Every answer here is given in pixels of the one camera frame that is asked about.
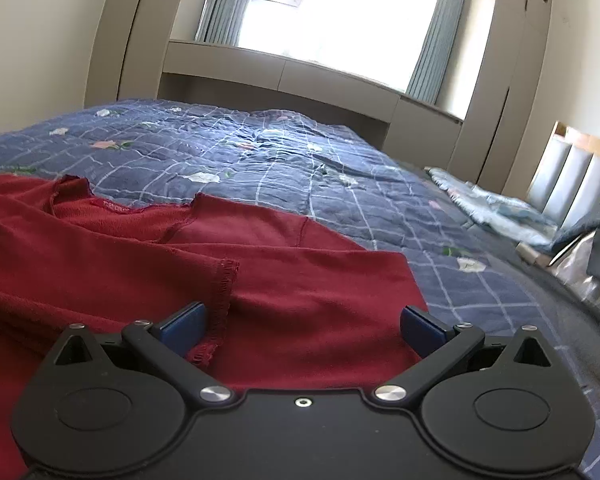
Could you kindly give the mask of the dark red knit garment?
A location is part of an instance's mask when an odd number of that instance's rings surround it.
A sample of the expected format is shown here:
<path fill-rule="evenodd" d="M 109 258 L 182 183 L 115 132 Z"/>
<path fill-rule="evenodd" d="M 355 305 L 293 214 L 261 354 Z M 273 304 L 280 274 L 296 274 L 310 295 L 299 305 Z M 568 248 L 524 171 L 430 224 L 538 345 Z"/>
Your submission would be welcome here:
<path fill-rule="evenodd" d="M 0 174 L 0 479 L 23 462 L 12 409 L 72 323 L 117 333 L 192 304 L 187 352 L 230 388 L 375 388 L 414 365 L 400 313 L 424 298 L 404 255 L 316 221 L 206 194 L 128 207 L 83 178 Z"/>

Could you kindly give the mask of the small white box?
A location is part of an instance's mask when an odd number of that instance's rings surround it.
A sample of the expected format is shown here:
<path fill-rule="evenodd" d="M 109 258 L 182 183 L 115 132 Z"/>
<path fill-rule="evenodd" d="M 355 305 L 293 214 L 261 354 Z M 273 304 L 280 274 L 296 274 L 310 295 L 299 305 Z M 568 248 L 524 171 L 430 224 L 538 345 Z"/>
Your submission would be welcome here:
<path fill-rule="evenodd" d="M 550 264 L 550 260 L 552 260 L 551 256 L 543 254 L 526 243 L 517 244 L 516 254 L 524 260 L 524 262 L 530 264 L 530 266 L 539 266 L 540 268 L 545 268 Z"/>

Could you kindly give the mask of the light blue folded cloth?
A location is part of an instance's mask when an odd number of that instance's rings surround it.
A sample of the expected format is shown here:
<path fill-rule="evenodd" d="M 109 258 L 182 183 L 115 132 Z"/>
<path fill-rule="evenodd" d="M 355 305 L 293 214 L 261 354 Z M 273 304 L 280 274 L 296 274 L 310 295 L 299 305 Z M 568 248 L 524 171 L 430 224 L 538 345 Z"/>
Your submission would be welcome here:
<path fill-rule="evenodd" d="M 441 168 L 426 167 L 431 181 L 479 226 L 498 235 L 531 246 L 549 245 L 557 230 L 553 220 L 523 200 L 492 193 L 468 181 L 462 181 Z"/>

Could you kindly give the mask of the clear plastic bag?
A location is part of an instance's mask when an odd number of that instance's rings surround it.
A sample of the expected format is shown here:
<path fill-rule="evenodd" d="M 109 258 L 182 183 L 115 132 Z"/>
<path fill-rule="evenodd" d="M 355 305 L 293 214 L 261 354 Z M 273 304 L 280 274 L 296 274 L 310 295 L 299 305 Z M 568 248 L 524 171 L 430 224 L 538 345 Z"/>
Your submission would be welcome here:
<path fill-rule="evenodd" d="M 573 240 L 548 270 L 582 302 L 600 309 L 600 231 Z"/>

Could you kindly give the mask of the grey bed sheet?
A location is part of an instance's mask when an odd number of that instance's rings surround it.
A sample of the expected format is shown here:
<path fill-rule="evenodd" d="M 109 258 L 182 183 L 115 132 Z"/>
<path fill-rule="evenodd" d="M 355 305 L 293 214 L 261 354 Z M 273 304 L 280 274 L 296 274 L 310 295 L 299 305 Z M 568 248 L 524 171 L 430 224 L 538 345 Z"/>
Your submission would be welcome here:
<path fill-rule="evenodd" d="M 600 324 L 582 302 L 554 276 L 524 261 L 516 245 L 500 240 L 494 255 L 507 263 L 513 276 L 528 285 L 532 296 L 556 326 L 558 335 L 574 354 L 586 383 L 600 400 Z"/>

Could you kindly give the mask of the blue checked floral quilt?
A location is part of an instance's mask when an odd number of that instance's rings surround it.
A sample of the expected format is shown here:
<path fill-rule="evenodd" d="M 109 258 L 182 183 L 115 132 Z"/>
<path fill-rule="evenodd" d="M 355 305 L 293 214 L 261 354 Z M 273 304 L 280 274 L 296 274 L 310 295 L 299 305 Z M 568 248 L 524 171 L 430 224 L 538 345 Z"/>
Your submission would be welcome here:
<path fill-rule="evenodd" d="M 585 473 L 600 479 L 600 400 L 530 292 L 423 172 L 399 166 L 352 130 L 289 110 L 129 100 L 0 134 L 0 172 L 84 177 L 92 191 L 141 207 L 206 193 L 309 217 L 355 243 L 403 254 L 427 304 L 448 321 L 505 335 L 547 333 L 596 413 Z"/>

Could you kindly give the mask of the right beige wardrobe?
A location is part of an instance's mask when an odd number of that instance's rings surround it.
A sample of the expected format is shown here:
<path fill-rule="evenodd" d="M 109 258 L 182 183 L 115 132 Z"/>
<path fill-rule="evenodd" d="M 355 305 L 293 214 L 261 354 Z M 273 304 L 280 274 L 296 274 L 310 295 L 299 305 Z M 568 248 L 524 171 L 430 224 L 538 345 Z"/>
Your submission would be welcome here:
<path fill-rule="evenodd" d="M 448 170 L 501 193 L 541 75 L 552 0 L 494 0 L 477 83 Z"/>

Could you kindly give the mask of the beige wardrobe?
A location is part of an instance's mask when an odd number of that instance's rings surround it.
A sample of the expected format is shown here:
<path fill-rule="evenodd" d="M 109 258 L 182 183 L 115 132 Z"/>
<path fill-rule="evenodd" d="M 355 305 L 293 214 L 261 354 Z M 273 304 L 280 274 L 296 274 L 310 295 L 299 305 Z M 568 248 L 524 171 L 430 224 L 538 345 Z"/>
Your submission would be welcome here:
<path fill-rule="evenodd" d="M 84 105 L 155 99 L 182 0 L 106 0 L 92 49 Z M 204 0 L 189 0 L 195 28 Z"/>
<path fill-rule="evenodd" d="M 541 75 L 552 0 L 494 0 L 477 83 L 448 170 L 501 193 Z"/>

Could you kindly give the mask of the beige window bench cabinet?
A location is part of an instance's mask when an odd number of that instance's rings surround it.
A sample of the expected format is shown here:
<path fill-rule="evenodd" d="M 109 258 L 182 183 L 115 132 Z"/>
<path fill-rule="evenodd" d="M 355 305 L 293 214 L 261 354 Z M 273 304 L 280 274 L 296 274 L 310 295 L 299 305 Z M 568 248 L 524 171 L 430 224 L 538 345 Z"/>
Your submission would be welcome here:
<path fill-rule="evenodd" d="M 171 40 L 162 72 L 240 84 L 374 120 L 382 128 L 378 146 L 417 166 L 446 166 L 462 126 L 460 119 L 377 82 L 255 50 Z"/>

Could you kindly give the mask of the grey padded headboard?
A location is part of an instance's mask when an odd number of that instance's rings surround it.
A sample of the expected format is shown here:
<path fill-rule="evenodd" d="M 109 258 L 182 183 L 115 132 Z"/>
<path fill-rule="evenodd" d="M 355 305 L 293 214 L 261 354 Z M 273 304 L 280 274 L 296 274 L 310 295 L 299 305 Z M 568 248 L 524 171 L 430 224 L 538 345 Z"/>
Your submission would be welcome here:
<path fill-rule="evenodd" d="M 561 228 L 600 206 L 600 138 L 556 122 L 526 202 Z"/>

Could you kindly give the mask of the right teal curtain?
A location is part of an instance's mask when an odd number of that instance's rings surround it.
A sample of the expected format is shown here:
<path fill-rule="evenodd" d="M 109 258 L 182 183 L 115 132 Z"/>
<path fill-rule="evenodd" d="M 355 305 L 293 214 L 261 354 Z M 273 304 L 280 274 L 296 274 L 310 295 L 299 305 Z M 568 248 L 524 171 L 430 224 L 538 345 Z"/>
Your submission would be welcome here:
<path fill-rule="evenodd" d="M 465 0 L 437 0 L 406 94 L 434 105 L 442 88 Z"/>

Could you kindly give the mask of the teal curtain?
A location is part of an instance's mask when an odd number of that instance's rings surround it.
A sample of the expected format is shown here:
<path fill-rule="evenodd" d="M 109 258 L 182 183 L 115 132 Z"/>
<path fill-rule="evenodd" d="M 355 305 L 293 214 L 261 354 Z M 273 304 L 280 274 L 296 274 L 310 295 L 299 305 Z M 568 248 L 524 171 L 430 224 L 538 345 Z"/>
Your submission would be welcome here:
<path fill-rule="evenodd" d="M 250 0 L 206 0 L 195 40 L 236 47 L 249 3 Z"/>
<path fill-rule="evenodd" d="M 434 105 L 442 88 L 465 0 L 437 0 L 406 94 Z"/>

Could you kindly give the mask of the left teal curtain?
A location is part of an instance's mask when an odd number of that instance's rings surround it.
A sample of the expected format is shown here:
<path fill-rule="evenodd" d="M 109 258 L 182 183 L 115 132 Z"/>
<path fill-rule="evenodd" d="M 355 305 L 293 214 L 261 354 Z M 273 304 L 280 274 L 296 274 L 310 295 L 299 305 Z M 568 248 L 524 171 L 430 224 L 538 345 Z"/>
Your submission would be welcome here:
<path fill-rule="evenodd" d="M 206 0 L 195 40 L 236 47 L 249 3 L 250 0 Z"/>

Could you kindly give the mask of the left beige wardrobe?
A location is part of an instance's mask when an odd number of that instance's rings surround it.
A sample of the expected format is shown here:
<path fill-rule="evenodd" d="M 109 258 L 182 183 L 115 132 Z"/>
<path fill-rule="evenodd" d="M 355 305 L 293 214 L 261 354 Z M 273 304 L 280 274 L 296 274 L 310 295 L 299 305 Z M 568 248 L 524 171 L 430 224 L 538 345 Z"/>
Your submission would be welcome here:
<path fill-rule="evenodd" d="M 84 105 L 155 99 L 182 0 L 106 0 L 92 49 Z M 195 28 L 204 0 L 189 0 Z"/>

